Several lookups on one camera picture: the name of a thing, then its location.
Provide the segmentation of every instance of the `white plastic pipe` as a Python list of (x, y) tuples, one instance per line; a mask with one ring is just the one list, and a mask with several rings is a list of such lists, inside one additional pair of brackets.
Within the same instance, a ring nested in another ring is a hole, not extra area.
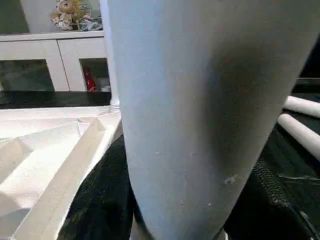
[(285, 109), (320, 118), (320, 103), (288, 96), (283, 106)]
[(319, 0), (100, 1), (138, 236), (211, 240), (317, 39)]
[(317, 133), (288, 114), (279, 116), (278, 124), (320, 161), (320, 136)]

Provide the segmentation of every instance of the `white wall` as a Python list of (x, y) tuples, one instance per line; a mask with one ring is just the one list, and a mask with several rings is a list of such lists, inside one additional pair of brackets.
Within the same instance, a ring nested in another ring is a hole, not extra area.
[(55, 0), (20, 0), (30, 33), (59, 31), (50, 20), (50, 13), (56, 11)]
[(0, 34), (28, 33), (28, 25), (20, 0), (6, 0), (0, 3)]

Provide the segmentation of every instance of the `glass cabinet door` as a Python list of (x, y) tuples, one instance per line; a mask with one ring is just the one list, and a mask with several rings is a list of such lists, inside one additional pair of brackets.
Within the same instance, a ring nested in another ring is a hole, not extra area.
[(0, 42), (1, 91), (69, 91), (55, 40)]
[(110, 92), (103, 37), (58, 41), (71, 91)]

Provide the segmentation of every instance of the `dark textured fabric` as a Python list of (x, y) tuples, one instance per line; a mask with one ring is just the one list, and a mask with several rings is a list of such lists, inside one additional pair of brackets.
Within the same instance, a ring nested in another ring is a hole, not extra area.
[(58, 239), (128, 240), (133, 202), (121, 136), (81, 184)]
[(300, 74), (301, 78), (314, 78), (320, 77), (320, 37), (318, 38), (317, 42), (315, 43), (311, 54), (309, 55), (303, 71)]
[[(294, 96), (320, 102), (319, 93)], [(320, 120), (285, 111), (320, 134)], [(320, 162), (274, 127), (225, 229), (235, 240), (319, 240)]]

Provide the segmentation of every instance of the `plush teddy bear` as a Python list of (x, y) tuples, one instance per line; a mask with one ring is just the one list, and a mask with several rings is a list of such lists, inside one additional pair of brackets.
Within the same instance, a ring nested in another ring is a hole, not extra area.
[(62, 30), (72, 30), (73, 25), (82, 16), (81, 10), (75, 3), (76, 0), (58, 0), (57, 12), (51, 13), (51, 21)]

